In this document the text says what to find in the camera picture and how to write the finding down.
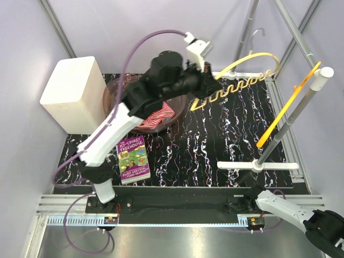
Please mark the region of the yellow plastic hanger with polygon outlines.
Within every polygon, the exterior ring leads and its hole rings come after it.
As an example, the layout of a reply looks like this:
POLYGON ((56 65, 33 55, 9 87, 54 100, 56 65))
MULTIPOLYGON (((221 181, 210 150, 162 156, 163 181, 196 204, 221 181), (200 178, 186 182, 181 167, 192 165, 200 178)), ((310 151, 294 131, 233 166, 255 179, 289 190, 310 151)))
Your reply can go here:
POLYGON ((206 98, 205 100, 201 101, 198 98, 195 98, 191 107, 190 107, 190 111, 196 111, 198 109, 203 108, 206 104, 215 102, 217 99, 219 98, 224 98, 229 94, 233 94, 241 89, 247 88, 251 85, 255 85, 257 82, 260 81, 264 81, 267 77, 272 77, 273 75, 275 75, 279 70, 280 70, 280 61, 277 58, 277 56, 268 53, 268 52, 257 52, 257 53, 253 53, 253 48, 254 48, 254 44, 253 44, 253 39, 255 37, 255 35, 257 34, 258 31, 262 31, 262 35, 265 37, 266 33, 265 33, 265 29, 264 28, 258 28, 256 29, 252 35, 251 35, 251 39, 250 39, 250 51, 249 54, 234 61, 232 64, 230 64, 228 67, 226 67, 225 69, 223 69, 218 75, 215 76, 215 79, 220 79, 222 77, 224 77, 226 74, 229 75, 229 71, 234 67, 234 65, 239 65, 243 62, 246 62, 250 59, 253 58, 258 58, 261 56, 268 56, 268 57, 272 57, 275 62, 276 62, 276 68, 274 70, 274 72, 272 73, 270 69, 266 70, 265 73, 258 73, 258 75, 256 76, 251 76, 246 80, 240 80, 236 85, 234 84, 230 84, 226 90, 218 90, 216 91, 216 93, 214 94, 214 98, 212 96, 206 98))

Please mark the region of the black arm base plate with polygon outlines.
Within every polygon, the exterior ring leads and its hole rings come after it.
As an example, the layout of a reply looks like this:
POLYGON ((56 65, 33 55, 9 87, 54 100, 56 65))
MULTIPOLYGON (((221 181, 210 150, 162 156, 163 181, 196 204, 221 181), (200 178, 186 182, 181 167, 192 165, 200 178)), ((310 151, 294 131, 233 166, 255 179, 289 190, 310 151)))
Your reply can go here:
POLYGON ((86 213, 119 212, 125 224, 228 224, 238 214, 260 215, 248 198, 250 188, 114 187, 115 198, 102 204, 88 197, 86 213))

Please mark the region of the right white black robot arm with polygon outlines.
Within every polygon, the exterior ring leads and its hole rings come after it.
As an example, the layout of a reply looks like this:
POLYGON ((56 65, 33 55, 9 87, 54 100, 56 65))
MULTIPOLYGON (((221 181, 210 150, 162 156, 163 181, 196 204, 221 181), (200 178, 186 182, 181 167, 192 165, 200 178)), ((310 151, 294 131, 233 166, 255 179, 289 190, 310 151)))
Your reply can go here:
POLYGON ((343 217, 338 213, 299 206, 260 186, 252 187, 243 197, 248 212, 274 214, 300 229, 326 255, 343 257, 343 217))

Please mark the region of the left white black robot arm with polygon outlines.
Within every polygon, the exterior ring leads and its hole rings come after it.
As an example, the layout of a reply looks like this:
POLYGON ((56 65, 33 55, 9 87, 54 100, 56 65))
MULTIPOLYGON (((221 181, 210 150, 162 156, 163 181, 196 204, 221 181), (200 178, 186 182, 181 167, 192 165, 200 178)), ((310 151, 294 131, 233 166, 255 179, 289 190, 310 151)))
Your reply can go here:
POLYGON ((153 112, 162 109, 163 102, 179 96, 193 94, 199 99, 212 95, 219 87, 212 75, 211 64, 202 56, 192 54, 183 62, 180 53, 161 52, 150 68, 125 89, 118 87, 116 104, 99 127, 77 147, 77 154, 84 165, 83 175, 94 186, 97 206, 105 213, 116 207, 112 175, 101 166, 107 155, 120 140, 142 124, 153 112))

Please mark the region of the orange plastic hanger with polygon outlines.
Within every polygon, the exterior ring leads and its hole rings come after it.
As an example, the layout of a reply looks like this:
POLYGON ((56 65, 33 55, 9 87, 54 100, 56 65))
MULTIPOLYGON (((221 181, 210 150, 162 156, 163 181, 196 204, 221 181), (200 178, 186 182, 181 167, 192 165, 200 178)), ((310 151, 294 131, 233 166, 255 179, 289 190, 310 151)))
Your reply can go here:
POLYGON ((271 125, 266 129, 266 131, 264 132, 264 134, 262 135, 262 137, 260 137, 259 141, 257 142, 256 146, 258 148, 261 148, 265 142, 267 141, 267 139, 269 138, 269 136, 272 134, 274 128, 277 126, 277 124, 279 123, 279 121, 282 119, 282 117, 284 116, 284 114, 286 113, 286 111, 288 110, 288 108, 291 106, 291 104, 293 103, 293 101, 296 99, 296 97, 298 96, 298 94, 301 92, 301 90, 303 89, 304 85, 309 81, 309 79, 311 78, 311 76, 315 73, 316 70, 318 70, 319 66, 321 64, 321 61, 317 62, 316 65, 312 68, 312 70, 306 75, 306 77, 303 79, 303 81, 301 82, 301 84, 299 86, 294 86, 293 87, 293 94, 291 95, 291 97, 288 99, 288 101, 286 102, 286 104, 282 107, 281 111, 279 112, 279 114, 277 115, 277 117, 274 119, 274 121, 271 123, 271 125))

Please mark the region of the red white striped top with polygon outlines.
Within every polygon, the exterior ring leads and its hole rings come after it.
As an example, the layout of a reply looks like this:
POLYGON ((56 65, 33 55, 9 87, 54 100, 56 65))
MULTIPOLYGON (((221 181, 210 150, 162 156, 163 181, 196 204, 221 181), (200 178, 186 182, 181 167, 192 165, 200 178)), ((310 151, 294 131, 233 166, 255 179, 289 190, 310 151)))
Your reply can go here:
POLYGON ((166 120, 171 119, 175 115, 174 110, 166 103, 163 102, 162 108, 153 112, 141 125, 137 126, 140 129, 154 129, 164 123, 166 120))

